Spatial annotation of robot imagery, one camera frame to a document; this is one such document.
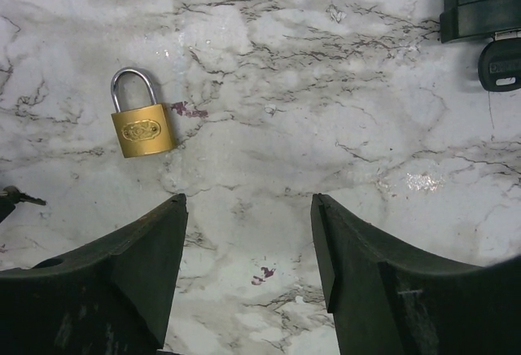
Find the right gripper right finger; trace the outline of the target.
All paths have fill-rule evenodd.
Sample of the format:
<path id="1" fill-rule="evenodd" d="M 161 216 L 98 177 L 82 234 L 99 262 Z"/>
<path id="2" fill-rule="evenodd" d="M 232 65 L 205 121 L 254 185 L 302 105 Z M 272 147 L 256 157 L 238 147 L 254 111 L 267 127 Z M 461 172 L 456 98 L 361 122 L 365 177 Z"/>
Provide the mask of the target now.
<path id="1" fill-rule="evenodd" d="M 316 194 L 311 227 L 342 354 L 517 354 L 520 259 L 479 267 L 416 248 Z"/>

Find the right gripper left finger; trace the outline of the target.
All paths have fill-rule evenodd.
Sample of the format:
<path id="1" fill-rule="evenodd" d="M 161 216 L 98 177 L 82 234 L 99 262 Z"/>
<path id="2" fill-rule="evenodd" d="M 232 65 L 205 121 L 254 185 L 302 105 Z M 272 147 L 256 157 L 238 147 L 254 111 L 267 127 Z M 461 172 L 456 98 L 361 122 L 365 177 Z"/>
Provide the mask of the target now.
<path id="1" fill-rule="evenodd" d="M 177 194 L 30 269 L 1 272 L 3 354 L 165 354 L 188 212 Z"/>

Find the small silver key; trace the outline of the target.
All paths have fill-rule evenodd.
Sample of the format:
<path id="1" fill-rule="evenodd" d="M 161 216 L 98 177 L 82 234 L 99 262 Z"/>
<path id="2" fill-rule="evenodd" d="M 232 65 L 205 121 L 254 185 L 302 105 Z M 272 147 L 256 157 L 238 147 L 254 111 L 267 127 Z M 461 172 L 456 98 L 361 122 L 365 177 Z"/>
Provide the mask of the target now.
<path id="1" fill-rule="evenodd" d="M 7 186 L 3 188 L 1 190 L 1 198 L 10 204 L 30 203 L 39 206 L 47 205 L 45 200 L 27 195 L 15 186 Z"/>

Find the small brass padlock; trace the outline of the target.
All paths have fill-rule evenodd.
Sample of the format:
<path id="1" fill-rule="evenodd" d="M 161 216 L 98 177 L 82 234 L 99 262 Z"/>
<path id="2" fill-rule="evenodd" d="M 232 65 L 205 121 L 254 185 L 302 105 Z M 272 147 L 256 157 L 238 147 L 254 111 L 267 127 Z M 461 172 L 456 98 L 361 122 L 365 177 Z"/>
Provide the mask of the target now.
<path id="1" fill-rule="evenodd" d="M 127 74 L 139 77 L 149 95 L 146 107 L 121 109 L 120 79 Z M 139 68 L 122 68 L 111 81 L 111 97 L 115 112 L 111 114 L 116 136 L 124 158 L 149 156 L 173 150 L 177 143 L 167 107 L 158 101 L 152 80 Z"/>

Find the black headed key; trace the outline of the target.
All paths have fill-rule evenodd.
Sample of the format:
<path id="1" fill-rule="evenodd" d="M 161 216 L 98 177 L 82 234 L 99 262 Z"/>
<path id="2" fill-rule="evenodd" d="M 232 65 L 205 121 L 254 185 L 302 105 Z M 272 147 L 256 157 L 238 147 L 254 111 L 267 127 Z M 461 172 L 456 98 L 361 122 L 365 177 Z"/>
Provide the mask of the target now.
<path id="1" fill-rule="evenodd" d="M 478 75 L 488 92 L 520 89 L 520 31 L 496 34 L 479 56 Z"/>

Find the black padlock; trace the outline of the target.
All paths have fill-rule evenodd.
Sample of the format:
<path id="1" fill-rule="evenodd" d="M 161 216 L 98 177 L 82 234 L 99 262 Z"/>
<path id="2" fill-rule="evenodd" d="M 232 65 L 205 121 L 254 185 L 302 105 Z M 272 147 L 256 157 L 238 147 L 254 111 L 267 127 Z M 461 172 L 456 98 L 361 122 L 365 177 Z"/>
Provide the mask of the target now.
<path id="1" fill-rule="evenodd" d="M 444 0 L 443 43 L 520 29 L 520 0 Z"/>

